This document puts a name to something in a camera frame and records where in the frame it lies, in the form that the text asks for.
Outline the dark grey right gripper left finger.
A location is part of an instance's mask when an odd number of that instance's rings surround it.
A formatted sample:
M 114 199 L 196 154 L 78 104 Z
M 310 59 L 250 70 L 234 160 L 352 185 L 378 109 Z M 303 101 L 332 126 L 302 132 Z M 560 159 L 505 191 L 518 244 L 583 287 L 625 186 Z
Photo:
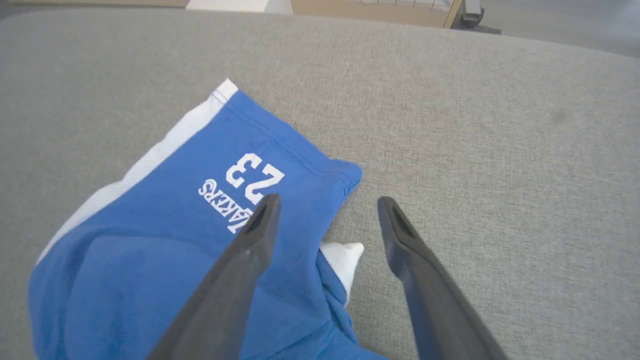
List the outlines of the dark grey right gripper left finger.
M 268 194 L 148 354 L 149 360 L 237 360 L 258 279 L 270 266 L 281 196 Z

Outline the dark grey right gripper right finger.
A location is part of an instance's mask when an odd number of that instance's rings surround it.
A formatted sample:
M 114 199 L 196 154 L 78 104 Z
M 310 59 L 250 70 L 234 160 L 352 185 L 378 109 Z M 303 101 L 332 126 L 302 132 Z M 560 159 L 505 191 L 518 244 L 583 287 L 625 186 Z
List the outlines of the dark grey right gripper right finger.
M 387 264 L 403 285 L 421 360 L 505 360 L 507 355 L 398 203 L 377 201 Z

